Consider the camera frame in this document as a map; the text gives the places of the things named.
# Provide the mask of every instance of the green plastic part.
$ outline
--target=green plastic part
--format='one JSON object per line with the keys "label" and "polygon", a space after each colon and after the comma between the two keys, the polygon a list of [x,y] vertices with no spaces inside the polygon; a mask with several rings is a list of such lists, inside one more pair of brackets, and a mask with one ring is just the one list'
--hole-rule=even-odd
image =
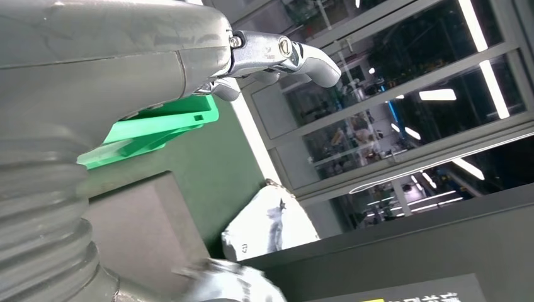
{"label": "green plastic part", "polygon": [[211,96],[190,96],[159,108],[140,111],[116,122],[102,146],[78,157],[78,164],[94,169],[165,147],[170,140],[219,119]]}

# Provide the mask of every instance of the glass cabinet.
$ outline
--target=glass cabinet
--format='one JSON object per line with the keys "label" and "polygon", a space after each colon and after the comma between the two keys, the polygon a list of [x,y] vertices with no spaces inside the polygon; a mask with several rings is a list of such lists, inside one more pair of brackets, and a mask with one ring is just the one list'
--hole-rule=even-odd
{"label": "glass cabinet", "polygon": [[524,0],[236,1],[234,28],[319,47],[342,71],[329,88],[290,76],[242,86],[310,217],[330,211],[341,229],[363,228],[496,190],[502,181],[474,181],[461,159],[476,166],[476,154],[534,134],[530,21],[515,8]]}

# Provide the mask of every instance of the white plastic bag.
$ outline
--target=white plastic bag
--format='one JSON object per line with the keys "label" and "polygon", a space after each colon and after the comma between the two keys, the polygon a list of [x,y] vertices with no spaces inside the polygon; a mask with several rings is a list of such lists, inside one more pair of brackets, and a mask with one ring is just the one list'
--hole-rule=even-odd
{"label": "white plastic bag", "polygon": [[319,239],[295,197],[268,183],[222,233],[227,259],[241,261]]}
{"label": "white plastic bag", "polygon": [[202,267],[191,268],[187,276],[190,286],[176,301],[286,302],[280,289],[252,267],[208,259]]}

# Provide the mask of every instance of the glass window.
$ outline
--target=glass window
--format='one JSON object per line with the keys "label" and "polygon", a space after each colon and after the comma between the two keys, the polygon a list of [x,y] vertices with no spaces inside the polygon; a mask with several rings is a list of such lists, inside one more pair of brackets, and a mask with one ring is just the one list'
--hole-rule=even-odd
{"label": "glass window", "polygon": [[277,149],[298,188],[524,110],[507,60],[498,57]]}
{"label": "glass window", "polygon": [[[266,88],[270,99],[275,99],[273,106],[292,112],[294,127],[287,131],[464,59],[477,53],[481,45],[502,42],[488,0],[471,0],[471,3],[475,17],[468,18],[475,18],[474,24],[480,26],[483,36],[472,34],[474,29],[467,25],[465,8],[462,9],[458,0],[444,0],[332,55],[343,72],[334,87],[323,88],[312,82],[302,84],[285,77]],[[265,91],[257,92],[253,99],[264,94]],[[259,109],[262,118],[270,111]]]}
{"label": "glass window", "polygon": [[[273,0],[233,28],[277,33],[293,41],[308,42],[383,2],[386,0]],[[215,7],[225,12],[232,6],[224,4],[220,8],[215,2]]]}
{"label": "glass window", "polygon": [[398,207],[393,187],[387,183],[306,206],[305,211],[319,237],[326,238],[395,220]]}
{"label": "glass window", "polygon": [[[397,181],[412,215],[534,182],[534,137],[419,171]],[[305,207],[321,238],[409,219],[391,182]]]}

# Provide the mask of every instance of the fluorescent light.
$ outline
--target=fluorescent light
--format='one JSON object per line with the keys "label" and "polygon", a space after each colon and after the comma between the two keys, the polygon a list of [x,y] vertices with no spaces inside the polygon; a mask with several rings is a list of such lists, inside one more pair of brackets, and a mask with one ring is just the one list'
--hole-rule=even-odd
{"label": "fluorescent light", "polygon": [[438,187],[436,185],[436,183],[434,181],[432,181],[432,178],[430,178],[430,176],[428,176],[428,174],[426,172],[423,172],[423,177],[426,179],[426,181],[428,181],[430,186],[432,186],[434,189],[436,189]]}
{"label": "fluorescent light", "polygon": [[391,128],[393,128],[393,130],[395,130],[396,132],[401,132],[401,129],[399,129],[399,127],[393,123],[391,123]]}
{"label": "fluorescent light", "polygon": [[510,112],[508,112],[508,107],[504,102],[503,93],[501,92],[499,83],[497,83],[497,79],[495,78],[495,72],[493,72],[493,67],[491,67],[491,63],[488,60],[483,61],[482,63],[480,63],[480,69],[482,70],[482,74],[484,75],[484,79],[486,80],[489,93],[491,94],[491,98],[493,100],[493,104],[495,104],[495,108],[497,109],[497,114],[499,115],[499,118],[502,120],[507,117],[510,117]]}
{"label": "fluorescent light", "polygon": [[479,168],[475,167],[474,165],[469,164],[463,159],[455,159],[452,162],[457,164],[458,166],[460,166],[462,169],[466,170],[467,172],[471,173],[473,176],[480,179],[481,181],[484,180],[484,174]]}
{"label": "fluorescent light", "polygon": [[467,22],[467,27],[469,28],[469,32],[471,32],[475,46],[479,52],[483,52],[487,49],[487,43],[484,34],[482,33],[482,28],[480,28],[480,23],[475,14],[473,4],[471,3],[471,0],[458,0],[458,2],[460,3],[463,17]]}
{"label": "fluorescent light", "polygon": [[431,205],[429,205],[429,206],[422,206],[422,207],[420,207],[420,208],[417,208],[417,209],[415,209],[415,210],[412,210],[412,212],[417,212],[417,211],[422,211],[422,210],[426,210],[426,209],[434,208],[435,206],[438,206],[438,204],[435,203],[435,204],[431,204]]}
{"label": "fluorescent light", "polygon": [[430,200],[430,199],[434,199],[434,198],[438,198],[438,197],[446,196],[446,195],[449,195],[449,194],[453,194],[453,193],[455,193],[455,192],[456,192],[456,191],[449,191],[449,192],[447,192],[447,193],[443,193],[443,194],[438,194],[438,195],[430,196],[430,197],[427,197],[427,198],[423,198],[423,199],[420,199],[420,200],[413,201],[413,202],[409,203],[408,205],[411,206],[411,205],[413,205],[413,204],[422,203],[423,201],[427,201],[427,200]]}
{"label": "fluorescent light", "polygon": [[[475,42],[475,46],[477,47],[478,52],[483,52],[484,50],[487,50],[487,42],[484,38],[482,28],[480,28],[480,23],[477,19],[477,15],[475,14],[475,9],[473,8],[471,0],[458,1],[460,2],[463,17],[467,22],[467,27],[469,28],[469,32],[471,32],[471,36],[473,38],[473,41]],[[503,94],[501,92],[499,84],[497,83],[497,79],[495,78],[495,73],[493,72],[491,63],[488,60],[483,61],[482,63],[480,63],[480,69],[482,70],[482,74],[484,75],[484,79],[486,80],[487,87],[489,89],[489,92],[491,93],[491,98],[493,99],[493,103],[495,104],[495,108],[497,109],[497,114],[499,115],[499,118],[505,119],[509,117],[510,113],[508,112],[508,108],[506,107],[506,103],[504,102]]]}
{"label": "fluorescent light", "polygon": [[375,216],[374,214],[368,214],[367,217],[373,217]]}
{"label": "fluorescent light", "polygon": [[430,178],[426,172],[423,172],[423,177],[426,179],[426,181],[432,182],[432,178]]}
{"label": "fluorescent light", "polygon": [[442,203],[438,203],[438,205],[441,206],[441,205],[443,205],[443,204],[453,203],[453,202],[455,202],[455,201],[460,201],[460,200],[462,200],[462,199],[463,199],[463,197],[455,198],[455,199],[451,199],[451,200],[448,200],[448,201],[444,201],[444,202],[442,202]]}
{"label": "fluorescent light", "polygon": [[406,130],[406,133],[408,133],[410,136],[412,136],[416,140],[421,140],[421,136],[417,132],[415,132],[414,130],[412,130],[412,129],[408,128],[408,127],[405,127],[404,129]]}
{"label": "fluorescent light", "polygon": [[422,101],[456,101],[456,94],[452,89],[439,89],[419,92]]}
{"label": "fluorescent light", "polygon": [[372,203],[368,203],[367,205],[368,205],[368,206],[372,206],[373,204],[377,204],[377,203],[379,203],[379,202],[381,202],[381,201],[390,200],[390,199],[393,199],[394,197],[395,197],[395,196],[391,196],[391,197],[388,197],[388,198],[384,198],[384,199],[379,200],[379,201],[374,201],[374,202],[372,202]]}

